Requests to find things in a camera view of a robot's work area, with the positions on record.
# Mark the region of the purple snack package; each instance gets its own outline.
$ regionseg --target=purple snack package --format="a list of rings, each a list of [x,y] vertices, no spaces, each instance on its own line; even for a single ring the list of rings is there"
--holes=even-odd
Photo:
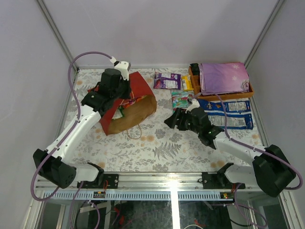
[[[153,88],[180,90],[181,75],[175,73],[155,73]]]

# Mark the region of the leaf pattern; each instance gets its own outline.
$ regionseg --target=leaf pattern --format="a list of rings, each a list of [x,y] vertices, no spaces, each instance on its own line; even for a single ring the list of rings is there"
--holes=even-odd
[[[154,72],[179,73],[188,69],[131,69],[138,71],[153,87]],[[80,70],[75,89],[79,101],[101,79],[103,70]],[[224,163],[246,165],[233,155],[204,146],[197,134],[191,131],[172,130],[164,120],[173,114],[170,90],[152,89],[157,100],[157,111],[140,123],[141,131],[135,126],[116,135],[106,136],[97,123],[80,142],[71,158],[72,163],[92,162],[103,164],[105,171],[124,172],[203,172],[217,171]],[[76,102],[68,106],[65,127],[77,112]],[[249,144],[260,145],[257,126],[253,130],[229,130],[229,134]]]

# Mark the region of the red bag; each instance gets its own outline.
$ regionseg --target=red bag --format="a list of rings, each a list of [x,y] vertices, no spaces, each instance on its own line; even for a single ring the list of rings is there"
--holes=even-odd
[[[100,123],[106,135],[117,134],[138,125],[157,109],[156,98],[140,73],[135,72],[130,74],[129,80],[132,89],[130,94],[131,99],[142,97],[144,95],[146,95],[146,97],[124,109],[124,117],[112,120],[118,107],[129,101],[129,99],[117,99],[113,103],[113,107],[106,112],[103,118],[100,119]]]

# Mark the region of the table surface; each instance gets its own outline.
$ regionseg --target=table surface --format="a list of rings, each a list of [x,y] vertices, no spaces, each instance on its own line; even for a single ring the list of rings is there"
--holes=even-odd
[[[101,78],[102,69],[81,70],[75,90],[79,101]],[[155,71],[161,73],[187,74],[186,68],[131,69],[138,71],[153,88]],[[246,165],[233,155],[204,146],[191,131],[172,130],[163,122],[173,113],[170,90],[153,89],[157,111],[140,123],[140,139],[130,139],[126,131],[106,136],[97,123],[80,142],[71,160],[74,163],[88,161],[111,172],[212,172],[228,162]],[[76,115],[76,102],[69,104],[65,127]],[[129,136],[139,137],[138,126],[129,129]],[[254,121],[253,130],[229,130],[229,134],[251,145],[260,145],[261,140]]]

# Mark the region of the wooden box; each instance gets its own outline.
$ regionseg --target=wooden box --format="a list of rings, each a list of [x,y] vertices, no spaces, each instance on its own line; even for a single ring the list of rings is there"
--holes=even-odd
[[[194,89],[194,94],[198,94],[201,92],[200,88],[200,77],[198,75],[193,75],[191,67],[189,67],[189,75],[191,76],[191,82]],[[244,98],[251,98],[254,94],[254,90],[249,83],[249,92],[235,92],[235,93],[227,93],[227,94],[220,94],[222,100],[228,99],[244,99]],[[217,101],[219,100],[216,95],[200,95],[198,99],[205,99],[207,101]]]

